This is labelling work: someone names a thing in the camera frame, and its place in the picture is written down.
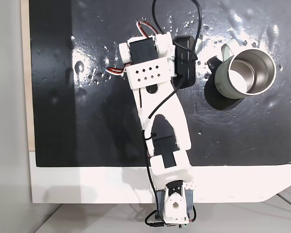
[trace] red white brown servo wire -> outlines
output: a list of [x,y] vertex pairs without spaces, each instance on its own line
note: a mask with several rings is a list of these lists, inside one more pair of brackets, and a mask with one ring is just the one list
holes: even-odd
[[[143,35],[145,38],[149,38],[149,36],[145,33],[145,31],[143,30],[141,25],[147,26],[149,29],[151,29],[154,32],[155,35],[158,34],[158,31],[151,24],[149,24],[148,22],[146,22],[144,20],[138,20],[136,22],[136,26],[137,26],[139,32],[141,33],[141,35]],[[123,74],[126,72],[126,67],[128,67],[128,66],[130,66],[130,63],[125,64],[122,69],[114,68],[114,67],[107,67],[106,72],[108,72],[109,74],[112,74],[112,75],[123,76]]]

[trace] mug rim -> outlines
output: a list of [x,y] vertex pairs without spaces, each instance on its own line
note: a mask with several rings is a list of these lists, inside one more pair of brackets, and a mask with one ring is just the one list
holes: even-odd
[[[260,91],[260,92],[257,92],[257,93],[246,93],[246,92],[241,92],[241,91],[237,90],[237,89],[234,87],[234,85],[232,84],[232,82],[231,82],[231,80],[230,80],[230,78],[229,78],[229,71],[231,70],[232,62],[235,60],[235,58],[236,58],[239,54],[241,54],[242,52],[248,51],[248,50],[258,50],[258,51],[261,51],[261,52],[265,53],[265,54],[266,54],[266,55],[271,59],[273,65],[274,65],[274,76],[273,76],[273,80],[271,81],[271,83],[270,83],[270,84],[269,84],[269,85],[268,85],[264,90],[262,90],[262,91]],[[228,70],[227,70],[227,80],[228,80],[229,85],[230,85],[230,86],[231,86],[231,87],[232,87],[236,92],[238,92],[239,94],[246,95],[246,96],[256,96],[256,95],[259,95],[259,94],[264,93],[265,91],[267,91],[267,90],[268,90],[268,89],[269,89],[269,88],[274,84],[275,79],[276,79],[276,76],[277,76],[277,68],[276,68],[276,64],[275,64],[274,59],[271,57],[271,55],[270,55],[268,52],[263,51],[263,50],[261,50],[261,49],[257,49],[257,48],[250,48],[250,49],[242,50],[242,51],[240,51],[239,53],[237,53],[236,55],[233,55],[231,61],[229,62]]]

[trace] mug handle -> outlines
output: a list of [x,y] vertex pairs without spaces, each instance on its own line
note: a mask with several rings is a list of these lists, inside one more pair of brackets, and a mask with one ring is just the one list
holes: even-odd
[[232,39],[221,47],[223,61],[225,62],[228,58],[237,55],[241,52],[241,47],[239,46],[237,40]]

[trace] wet surface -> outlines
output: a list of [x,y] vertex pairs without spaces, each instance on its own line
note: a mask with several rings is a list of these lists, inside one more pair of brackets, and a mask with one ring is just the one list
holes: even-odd
[[[203,43],[196,83],[180,90],[193,166],[291,162],[291,0],[200,0]],[[172,36],[194,35],[190,1],[160,0],[157,18]],[[151,1],[30,1],[32,87],[38,166],[144,166],[141,127],[118,44],[152,21]],[[208,60],[235,38],[271,54],[277,78],[267,92],[231,102],[213,85]]]

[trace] mug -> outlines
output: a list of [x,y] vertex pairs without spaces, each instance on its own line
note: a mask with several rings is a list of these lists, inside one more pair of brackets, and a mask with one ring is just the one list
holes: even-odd
[[275,81],[272,57],[259,49],[242,50],[235,39],[221,48],[223,63],[215,73],[218,91],[230,99],[241,99],[267,91]]

